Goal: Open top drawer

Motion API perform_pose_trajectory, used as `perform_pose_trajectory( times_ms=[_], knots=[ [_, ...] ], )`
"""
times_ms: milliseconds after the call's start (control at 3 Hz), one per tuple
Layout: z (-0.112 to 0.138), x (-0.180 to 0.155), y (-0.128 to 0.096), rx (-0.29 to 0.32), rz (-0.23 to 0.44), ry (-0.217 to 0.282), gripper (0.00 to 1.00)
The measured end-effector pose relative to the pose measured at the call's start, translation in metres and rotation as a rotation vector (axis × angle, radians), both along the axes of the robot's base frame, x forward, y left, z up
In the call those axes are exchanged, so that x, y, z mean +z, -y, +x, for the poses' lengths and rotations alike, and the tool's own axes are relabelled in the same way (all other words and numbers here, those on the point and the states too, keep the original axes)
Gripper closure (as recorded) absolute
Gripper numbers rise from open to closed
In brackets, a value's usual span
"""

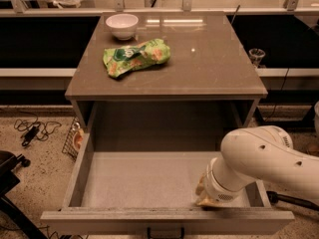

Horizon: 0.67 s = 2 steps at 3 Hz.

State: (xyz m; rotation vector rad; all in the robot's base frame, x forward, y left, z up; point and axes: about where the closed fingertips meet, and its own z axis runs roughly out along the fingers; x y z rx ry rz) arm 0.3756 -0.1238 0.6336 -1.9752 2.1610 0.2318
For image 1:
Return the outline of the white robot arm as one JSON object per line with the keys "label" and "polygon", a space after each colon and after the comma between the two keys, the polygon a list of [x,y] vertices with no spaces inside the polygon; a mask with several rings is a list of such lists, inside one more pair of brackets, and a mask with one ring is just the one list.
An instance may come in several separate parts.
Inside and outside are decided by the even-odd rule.
{"label": "white robot arm", "polygon": [[215,207],[236,199],[243,189],[264,180],[286,187],[296,196],[319,204],[319,157],[293,148],[290,135],[275,125],[238,128],[221,141],[199,180],[199,206]]}

